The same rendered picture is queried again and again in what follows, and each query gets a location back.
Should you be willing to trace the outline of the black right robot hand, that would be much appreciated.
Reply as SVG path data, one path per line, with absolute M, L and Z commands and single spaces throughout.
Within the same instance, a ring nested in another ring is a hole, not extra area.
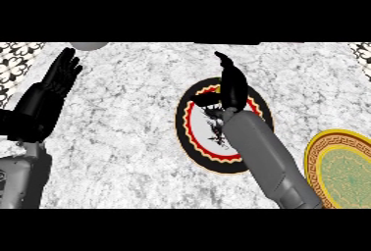
M 221 108 L 235 108 L 241 112 L 246 106 L 248 100 L 248 82 L 241 70 L 236 68 L 232 59 L 218 51 L 214 52 L 220 59 L 220 66 L 223 68 L 220 77 L 220 90 L 217 92 L 207 92 L 192 95 L 189 100 L 198 107 L 205 107 L 217 103 Z

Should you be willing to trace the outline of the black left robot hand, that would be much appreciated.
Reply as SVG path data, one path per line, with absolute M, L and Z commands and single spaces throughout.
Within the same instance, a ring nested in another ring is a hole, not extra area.
M 41 79 L 42 88 L 65 98 L 81 71 L 75 49 L 65 47 Z

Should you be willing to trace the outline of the black red white plate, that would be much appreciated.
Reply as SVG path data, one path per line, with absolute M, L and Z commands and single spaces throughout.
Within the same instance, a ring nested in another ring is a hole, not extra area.
M 199 108 L 189 100 L 192 95 L 214 92 L 220 78 L 196 82 L 186 90 L 176 110 L 176 132 L 189 158 L 217 174 L 239 174 L 248 168 L 241 155 L 221 133 L 223 121 L 210 112 L 221 110 L 221 104 Z

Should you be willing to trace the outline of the yellow green patterned plate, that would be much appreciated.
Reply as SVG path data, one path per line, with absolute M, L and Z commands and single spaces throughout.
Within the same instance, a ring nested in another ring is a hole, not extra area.
M 371 139 L 345 129 L 311 138 L 304 153 L 307 182 L 326 209 L 371 209 Z

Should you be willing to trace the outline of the grey round object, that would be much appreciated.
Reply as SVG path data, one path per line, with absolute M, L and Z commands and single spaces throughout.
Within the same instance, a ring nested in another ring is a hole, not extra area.
M 72 47 L 79 51 L 94 51 L 103 48 L 108 43 L 106 42 L 72 42 Z

